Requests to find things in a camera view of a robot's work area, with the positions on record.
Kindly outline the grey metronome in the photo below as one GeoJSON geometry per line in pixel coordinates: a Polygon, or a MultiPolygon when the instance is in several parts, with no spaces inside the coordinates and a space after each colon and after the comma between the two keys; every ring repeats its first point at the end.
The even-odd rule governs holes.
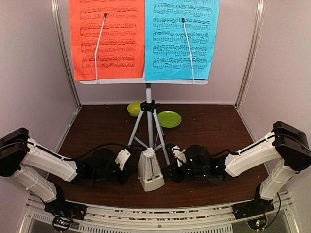
{"type": "Polygon", "coordinates": [[[138,178],[145,192],[164,186],[164,177],[153,148],[149,147],[140,154],[138,178]]]}

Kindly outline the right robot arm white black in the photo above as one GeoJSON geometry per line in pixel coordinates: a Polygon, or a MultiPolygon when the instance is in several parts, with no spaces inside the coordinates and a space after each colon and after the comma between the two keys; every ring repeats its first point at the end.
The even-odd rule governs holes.
{"type": "Polygon", "coordinates": [[[260,214],[277,192],[297,174],[311,165],[311,150],[306,134],[282,121],[262,139],[238,151],[225,149],[211,155],[206,147],[191,145],[181,149],[169,143],[166,149],[176,162],[168,166],[168,173],[176,183],[185,176],[211,183],[223,183],[227,176],[237,177],[245,171],[268,161],[278,159],[266,180],[258,185],[255,199],[249,203],[253,214],[260,214]]]}

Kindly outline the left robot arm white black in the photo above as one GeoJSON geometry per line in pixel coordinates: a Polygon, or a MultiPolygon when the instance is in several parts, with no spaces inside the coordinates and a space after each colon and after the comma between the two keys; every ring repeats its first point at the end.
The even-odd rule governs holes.
{"type": "Polygon", "coordinates": [[[78,158],[69,158],[51,151],[29,137],[26,128],[19,128],[0,139],[0,175],[17,180],[40,196],[60,216],[70,211],[61,198],[62,189],[47,181],[36,168],[74,185],[87,186],[116,179],[125,184],[133,173],[128,160],[131,151],[123,146],[118,154],[99,145],[78,158]]]}

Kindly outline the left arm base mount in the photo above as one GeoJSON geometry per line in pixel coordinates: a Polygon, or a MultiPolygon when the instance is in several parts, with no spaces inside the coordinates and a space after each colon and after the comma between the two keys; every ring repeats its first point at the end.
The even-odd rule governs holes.
{"type": "Polygon", "coordinates": [[[72,202],[59,202],[54,200],[52,202],[43,202],[45,211],[54,216],[52,220],[53,228],[58,232],[68,230],[75,222],[75,220],[84,220],[87,206],[72,202]]]}

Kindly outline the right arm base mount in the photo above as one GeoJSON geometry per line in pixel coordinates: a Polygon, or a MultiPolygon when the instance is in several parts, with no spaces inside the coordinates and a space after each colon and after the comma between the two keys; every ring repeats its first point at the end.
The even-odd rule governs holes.
{"type": "Polygon", "coordinates": [[[246,219],[250,229],[260,231],[267,227],[267,213],[274,210],[273,204],[254,204],[253,201],[232,206],[235,219],[246,219]]]}

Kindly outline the red sheet music paper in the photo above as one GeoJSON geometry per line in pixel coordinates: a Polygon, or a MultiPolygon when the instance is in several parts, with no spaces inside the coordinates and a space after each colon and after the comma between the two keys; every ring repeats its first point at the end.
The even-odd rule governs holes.
{"type": "Polygon", "coordinates": [[[143,0],[71,0],[69,24],[76,81],[143,76],[143,0]]]}

